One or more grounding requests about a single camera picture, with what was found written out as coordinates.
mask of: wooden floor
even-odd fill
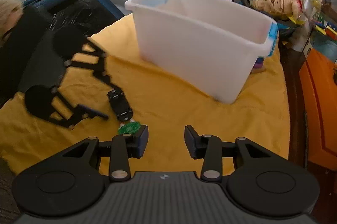
[[[310,162],[306,162],[305,110],[302,87],[298,71],[305,58],[302,53],[280,45],[280,58],[284,68],[290,111],[289,160],[312,172],[321,186],[321,193],[312,216],[319,224],[337,224],[336,173]],[[13,175],[6,163],[0,159],[0,224],[12,223],[19,210],[11,196]]]

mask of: plastic storage bin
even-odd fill
[[[224,103],[233,103],[276,22],[223,0],[129,0],[142,56]]]

